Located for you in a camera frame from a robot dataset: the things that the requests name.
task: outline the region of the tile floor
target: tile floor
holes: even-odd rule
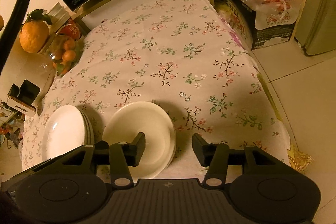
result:
[[[291,139],[314,162],[305,174],[317,183],[322,200],[316,224],[336,223],[336,51],[305,56],[295,41],[250,51]],[[18,150],[0,148],[2,180],[20,172]]]

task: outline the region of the black circular disc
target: black circular disc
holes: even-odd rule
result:
[[[298,175],[243,174],[230,185],[237,211],[261,223],[300,223],[312,220],[320,203],[320,190]]]
[[[19,208],[47,223],[69,223],[95,213],[106,199],[105,183],[94,174],[32,175],[16,192]]]

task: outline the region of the floral pattern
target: floral pattern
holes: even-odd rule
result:
[[[193,133],[232,149],[255,145],[289,163],[288,133],[259,72],[208,0],[151,0],[102,21],[79,63],[54,80],[41,114],[25,121],[24,170],[42,161],[44,127],[59,107],[82,109],[99,141],[112,115],[135,101],[155,102],[176,129],[175,159],[158,177],[203,179]]]

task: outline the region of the floral tablecloth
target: floral tablecloth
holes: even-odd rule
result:
[[[175,157],[160,178],[204,177],[191,148],[193,133],[233,149],[255,145],[289,164],[288,133],[257,75],[208,0],[133,7],[87,35],[78,65],[54,81],[41,113],[25,121],[23,169],[42,161],[43,130],[59,107],[80,106],[98,141],[112,115],[134,101],[156,103],[176,128]]]

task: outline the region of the plastic container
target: plastic container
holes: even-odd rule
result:
[[[53,61],[57,75],[63,76],[78,63],[83,52],[84,36],[59,3],[48,15],[52,21],[50,36],[38,53],[48,56]]]

